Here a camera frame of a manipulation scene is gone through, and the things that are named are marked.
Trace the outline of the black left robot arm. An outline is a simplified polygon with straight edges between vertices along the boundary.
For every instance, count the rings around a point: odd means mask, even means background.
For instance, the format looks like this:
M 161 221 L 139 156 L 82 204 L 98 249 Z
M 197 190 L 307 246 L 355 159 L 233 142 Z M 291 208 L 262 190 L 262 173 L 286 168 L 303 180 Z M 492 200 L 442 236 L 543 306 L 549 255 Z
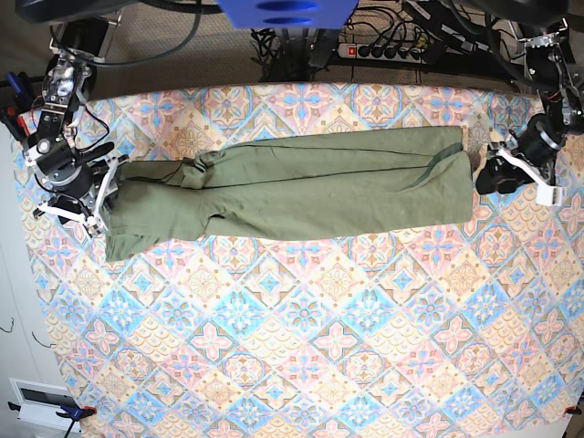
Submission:
M 517 70 L 495 44 L 495 20 L 485 17 L 485 34 L 497 63 L 512 78 L 537 92 L 543 111 L 531 117 L 526 128 L 510 131 L 503 141 L 487 146 L 485 166 L 475 188 L 481 195 L 510 194 L 523 185 L 536 186 L 536 202 L 563 203 L 565 189 L 556 183 L 558 153 L 570 135 L 583 133 L 583 71 L 568 42 L 566 19 L 547 27 L 519 25 L 524 67 Z

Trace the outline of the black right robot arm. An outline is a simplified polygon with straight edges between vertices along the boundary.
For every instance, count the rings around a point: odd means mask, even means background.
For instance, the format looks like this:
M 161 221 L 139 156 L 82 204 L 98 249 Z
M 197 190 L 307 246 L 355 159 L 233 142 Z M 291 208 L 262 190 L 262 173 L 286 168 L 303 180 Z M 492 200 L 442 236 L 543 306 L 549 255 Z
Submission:
M 103 16 L 77 20 L 61 25 L 51 38 L 54 56 L 42 84 L 36 130 L 23 141 L 25 164 L 50 195 L 36 215 L 83 222 L 105 200 L 107 191 L 99 186 L 112 167 L 106 157 L 113 144 L 80 146 L 77 135 L 97 80 L 96 64 L 105 60 L 118 24 Z

